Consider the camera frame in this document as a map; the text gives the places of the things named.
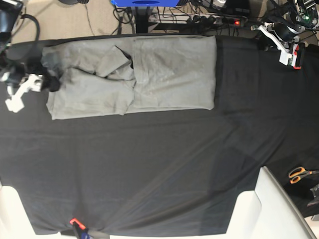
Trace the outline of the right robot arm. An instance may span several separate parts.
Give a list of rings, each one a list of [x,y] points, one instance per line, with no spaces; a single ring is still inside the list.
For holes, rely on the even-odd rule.
[[[28,64],[27,59],[35,52],[39,42],[40,25],[38,20],[23,12],[22,0],[2,0],[0,2],[0,81],[6,85],[7,109],[17,113],[24,108],[22,96],[29,91],[56,92],[60,88],[59,80],[51,75],[40,61]],[[7,51],[12,38],[19,32],[19,20],[29,19],[36,27],[35,39],[26,53],[17,60],[10,60]]]

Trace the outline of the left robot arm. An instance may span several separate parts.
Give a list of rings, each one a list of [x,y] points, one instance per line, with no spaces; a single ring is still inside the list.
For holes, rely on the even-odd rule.
[[[273,8],[260,18],[251,30],[257,31],[255,38],[259,49],[280,51],[279,62],[294,69],[301,69],[306,44],[300,39],[304,32],[317,33],[319,13],[314,0],[287,0],[283,4],[271,1]]]

